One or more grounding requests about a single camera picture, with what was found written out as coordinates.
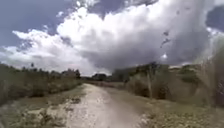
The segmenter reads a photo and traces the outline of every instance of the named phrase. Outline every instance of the tree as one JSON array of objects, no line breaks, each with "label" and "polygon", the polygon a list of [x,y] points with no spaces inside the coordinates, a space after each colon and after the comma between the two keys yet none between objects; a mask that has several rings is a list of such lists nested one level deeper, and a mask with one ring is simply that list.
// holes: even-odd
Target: tree
[{"label": "tree", "polygon": [[103,73],[97,73],[92,76],[92,79],[96,81],[104,81],[106,80],[106,78],[107,78],[107,75]]},{"label": "tree", "polygon": [[78,69],[75,70],[75,78],[78,78],[78,79],[81,78],[81,74]]}]

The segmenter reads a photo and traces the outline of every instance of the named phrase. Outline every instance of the white cloud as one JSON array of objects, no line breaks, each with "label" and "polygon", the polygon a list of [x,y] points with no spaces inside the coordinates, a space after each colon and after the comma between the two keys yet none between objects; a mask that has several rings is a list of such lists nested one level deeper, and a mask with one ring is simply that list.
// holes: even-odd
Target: white cloud
[{"label": "white cloud", "polygon": [[[206,2],[160,0],[107,14],[104,19],[81,7],[65,17],[56,35],[35,29],[27,33],[13,31],[30,46],[22,51],[8,47],[4,54],[10,62],[34,62],[38,67],[57,70],[79,68],[86,75],[161,57],[171,63],[190,61],[208,41]],[[169,37],[163,34],[165,31],[169,31]],[[171,42],[161,48],[165,38]]]},{"label": "white cloud", "polygon": [[224,0],[215,0],[215,5],[224,5]]}]

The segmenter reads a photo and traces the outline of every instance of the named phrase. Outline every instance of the sky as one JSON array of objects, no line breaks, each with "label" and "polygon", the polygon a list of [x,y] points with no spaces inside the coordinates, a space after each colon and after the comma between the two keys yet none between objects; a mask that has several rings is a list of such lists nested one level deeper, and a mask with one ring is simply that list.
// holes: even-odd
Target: sky
[{"label": "sky", "polygon": [[224,0],[0,0],[0,17],[0,62],[93,75],[194,61],[224,31]]}]

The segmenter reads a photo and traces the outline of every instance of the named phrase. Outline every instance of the grass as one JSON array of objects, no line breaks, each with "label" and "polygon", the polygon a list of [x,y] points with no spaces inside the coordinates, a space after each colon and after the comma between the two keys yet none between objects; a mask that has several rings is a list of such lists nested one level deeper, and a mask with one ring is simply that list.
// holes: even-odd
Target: grass
[{"label": "grass", "polygon": [[[67,100],[77,99],[80,101],[83,86],[73,90],[53,94],[42,98],[25,98],[14,101],[0,108],[0,122],[6,128],[53,128],[63,126],[60,118],[52,117],[46,110],[49,107],[57,107]],[[38,114],[28,113],[40,110]]]},{"label": "grass", "polygon": [[135,96],[106,89],[114,99],[130,104],[143,118],[143,128],[223,128],[224,111]]}]

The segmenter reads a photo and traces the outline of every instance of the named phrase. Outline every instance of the gravel path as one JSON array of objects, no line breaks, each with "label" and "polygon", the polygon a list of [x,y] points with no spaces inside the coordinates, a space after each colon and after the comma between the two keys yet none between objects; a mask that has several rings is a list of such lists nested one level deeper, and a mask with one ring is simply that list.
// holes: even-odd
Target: gravel path
[{"label": "gravel path", "polygon": [[67,104],[66,128],[140,128],[140,116],[127,104],[115,101],[102,88],[85,85],[79,104]]}]

